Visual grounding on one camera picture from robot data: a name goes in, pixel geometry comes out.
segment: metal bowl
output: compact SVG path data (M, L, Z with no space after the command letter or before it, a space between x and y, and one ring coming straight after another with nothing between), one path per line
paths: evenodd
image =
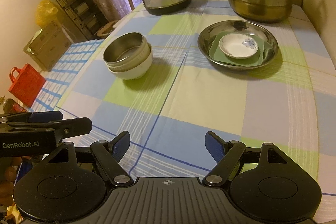
M238 32L247 35L256 35L264 40L265 44L262 63L258 66L242 67L212 59L209 56L209 50L213 41L215 40L216 35L223 31ZM211 62L232 70L248 70L263 67L275 58L279 50L277 40L268 30L257 24L243 20L221 21L206 27L198 36L198 47L201 50L202 54Z
M114 72L133 69L150 54L146 38L138 32L131 32L113 40L106 48L103 59Z

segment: table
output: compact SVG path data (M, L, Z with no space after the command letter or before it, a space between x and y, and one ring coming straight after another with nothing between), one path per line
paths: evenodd
M275 143L318 181L323 196L315 220L336 219L336 70L320 37L294 5L284 22L261 24L278 41L276 59L234 73L215 67L197 47L205 27L232 19L242 18L227 0L192 0L187 9L165 16L139 6L105 41L84 42L84 61L76 52L67 57L74 55L70 48L32 110L89 117L93 130L73 138L77 146L128 130L131 146L120 164L133 177L202 178L215 165L204 146L209 130L251 147ZM102 53L131 31L146 36L154 61L144 77L123 81L109 73Z

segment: yellow plastic bag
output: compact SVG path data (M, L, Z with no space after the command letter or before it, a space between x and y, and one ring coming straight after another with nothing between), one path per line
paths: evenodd
M62 19L62 13L50 0L42 0L36 8L35 22L42 29L51 21L55 20L56 22L61 22Z

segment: cardboard box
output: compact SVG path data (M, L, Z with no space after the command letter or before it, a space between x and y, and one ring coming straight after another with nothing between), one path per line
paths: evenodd
M52 21L35 33L23 51L30 55L42 70L51 71L71 43L71 38L63 32L62 27Z

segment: stacked bowls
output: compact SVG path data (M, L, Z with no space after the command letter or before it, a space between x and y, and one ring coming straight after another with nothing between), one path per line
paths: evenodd
M152 64L152 46L141 33L127 33L111 42L104 51L103 59L116 77L124 80L137 79Z

